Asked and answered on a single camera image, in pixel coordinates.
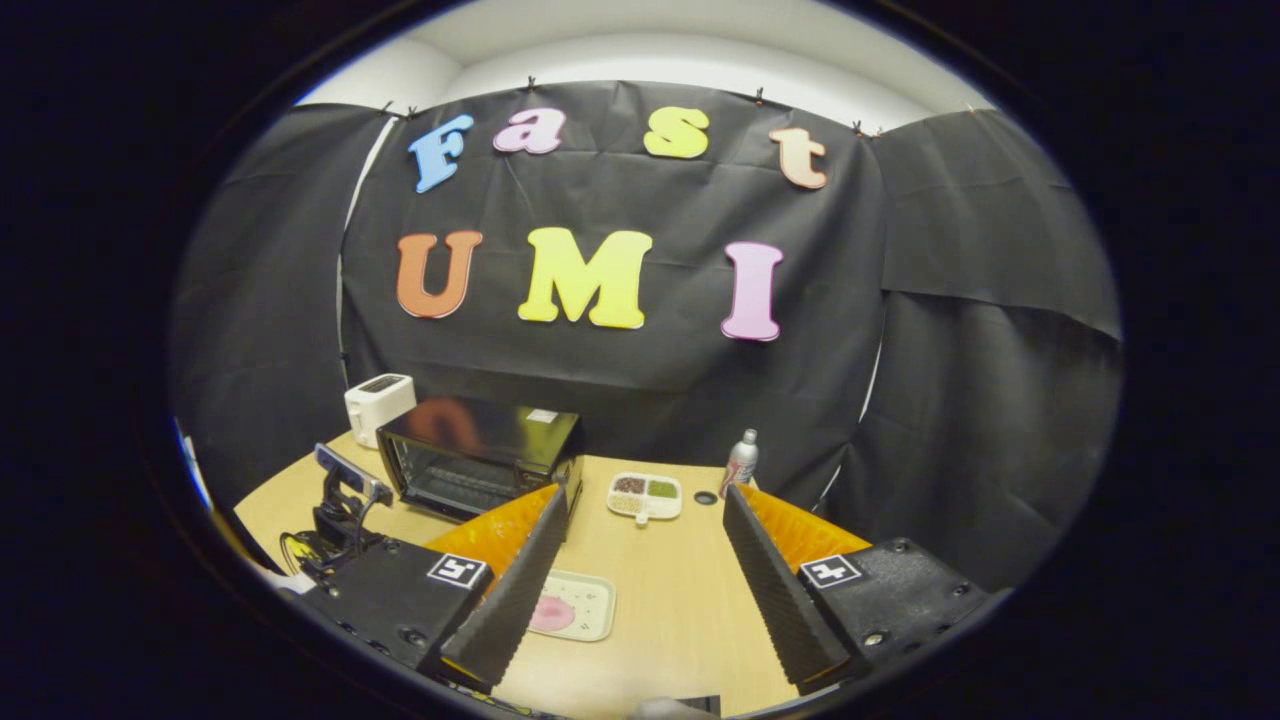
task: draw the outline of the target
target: spray can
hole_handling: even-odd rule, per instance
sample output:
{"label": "spray can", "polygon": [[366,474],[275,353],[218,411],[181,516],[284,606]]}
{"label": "spray can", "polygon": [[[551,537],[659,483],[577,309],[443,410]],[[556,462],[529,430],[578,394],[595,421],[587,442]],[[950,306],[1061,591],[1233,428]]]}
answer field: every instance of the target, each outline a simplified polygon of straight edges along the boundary
{"label": "spray can", "polygon": [[728,492],[730,483],[750,482],[755,473],[755,461],[760,457],[760,448],[755,446],[755,430],[742,433],[742,441],[733,446],[728,454],[728,465],[724,468],[724,479],[721,482],[719,496],[723,498]]}

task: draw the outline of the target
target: table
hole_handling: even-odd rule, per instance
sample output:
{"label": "table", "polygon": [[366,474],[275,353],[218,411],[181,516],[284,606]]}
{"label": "table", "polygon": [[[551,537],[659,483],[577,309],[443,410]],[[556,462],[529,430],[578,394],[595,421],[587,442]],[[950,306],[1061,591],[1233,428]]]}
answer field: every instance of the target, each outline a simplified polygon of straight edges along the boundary
{"label": "table", "polygon": [[[349,432],[329,447],[387,478],[378,452],[357,445]],[[622,471],[680,480],[680,516],[637,528],[634,519],[611,512],[607,486]],[[280,566],[279,536],[314,529],[311,509],[320,502],[324,475],[308,455],[236,506],[241,523]],[[526,633],[493,696],[581,719],[622,717],[657,696],[718,694],[724,716],[794,700],[795,685],[782,673],[724,536],[724,503],[692,500],[698,491],[718,489],[722,477],[722,468],[585,456],[580,505],[553,566],[613,583],[612,632],[594,643]],[[374,506],[365,525],[419,544],[456,527],[398,500],[390,509]]]}

